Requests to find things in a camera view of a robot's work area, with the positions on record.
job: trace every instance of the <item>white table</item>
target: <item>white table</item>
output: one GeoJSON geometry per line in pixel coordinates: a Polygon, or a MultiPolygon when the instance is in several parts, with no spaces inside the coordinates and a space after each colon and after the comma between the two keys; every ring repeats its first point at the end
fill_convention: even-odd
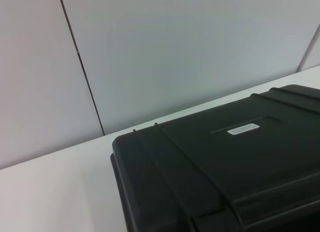
{"type": "Polygon", "coordinates": [[[0,231],[126,232],[110,162],[117,136],[291,84],[320,89],[320,66],[0,170],[0,231]]]}

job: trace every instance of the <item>white label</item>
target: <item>white label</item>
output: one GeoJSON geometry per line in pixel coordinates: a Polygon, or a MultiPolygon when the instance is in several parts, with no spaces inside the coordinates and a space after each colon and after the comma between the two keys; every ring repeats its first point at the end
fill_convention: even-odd
{"type": "Polygon", "coordinates": [[[241,134],[243,132],[247,132],[247,131],[251,131],[251,130],[257,129],[259,127],[260,127],[259,125],[256,125],[254,123],[250,123],[250,124],[238,127],[238,128],[230,129],[227,132],[229,134],[232,134],[233,136],[235,136],[235,135],[241,134]]]}

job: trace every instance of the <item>panel seam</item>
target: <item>panel seam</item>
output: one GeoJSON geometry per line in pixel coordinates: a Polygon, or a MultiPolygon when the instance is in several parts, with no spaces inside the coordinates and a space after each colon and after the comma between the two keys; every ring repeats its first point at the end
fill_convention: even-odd
{"type": "Polygon", "coordinates": [[[70,21],[69,21],[68,15],[67,15],[67,11],[66,11],[66,8],[65,8],[64,1],[60,0],[60,2],[61,2],[61,6],[62,6],[62,9],[63,9],[63,13],[64,13],[64,16],[65,16],[66,22],[67,22],[68,27],[69,27],[69,31],[70,31],[70,34],[71,34],[71,37],[72,37],[72,40],[73,40],[73,44],[74,44],[76,53],[77,53],[79,61],[80,61],[80,65],[81,65],[81,68],[82,68],[82,71],[83,71],[83,75],[84,75],[86,84],[88,86],[88,89],[89,89],[89,92],[90,92],[90,95],[91,95],[91,99],[92,99],[92,102],[93,102],[93,105],[94,105],[94,108],[95,108],[95,112],[96,112],[96,115],[97,115],[99,123],[100,123],[100,127],[101,127],[101,130],[102,130],[102,133],[105,136],[104,127],[102,126],[102,123],[101,123],[101,119],[100,119],[100,116],[99,116],[98,108],[97,108],[97,105],[96,105],[96,102],[95,102],[95,99],[94,99],[94,95],[92,93],[92,90],[91,90],[91,87],[90,87],[90,84],[89,84],[89,80],[88,80],[88,77],[87,77],[87,73],[86,73],[84,64],[82,62],[82,59],[81,59],[81,56],[80,56],[80,53],[79,53],[79,50],[78,50],[78,46],[77,46],[77,43],[76,43],[76,39],[75,39],[74,33],[73,33],[71,25],[70,25],[70,21]]]}

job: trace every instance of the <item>black hard case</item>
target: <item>black hard case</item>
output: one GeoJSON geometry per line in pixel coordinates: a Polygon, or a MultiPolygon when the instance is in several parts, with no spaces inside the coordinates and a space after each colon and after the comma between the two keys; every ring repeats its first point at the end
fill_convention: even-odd
{"type": "MultiPolygon", "coordinates": [[[[317,89],[272,88],[112,146],[129,232],[287,231],[279,226],[320,211],[317,89]],[[230,133],[249,124],[258,127],[230,133]]],[[[313,221],[299,231],[319,231],[313,221]]]]}

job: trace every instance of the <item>white wall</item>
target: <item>white wall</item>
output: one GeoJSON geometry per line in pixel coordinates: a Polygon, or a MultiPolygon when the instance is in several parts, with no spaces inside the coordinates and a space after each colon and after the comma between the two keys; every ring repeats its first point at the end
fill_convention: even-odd
{"type": "Polygon", "coordinates": [[[296,71],[319,0],[63,0],[106,133],[296,71]]]}
{"type": "Polygon", "coordinates": [[[100,136],[60,0],[0,0],[0,169],[100,136]]]}

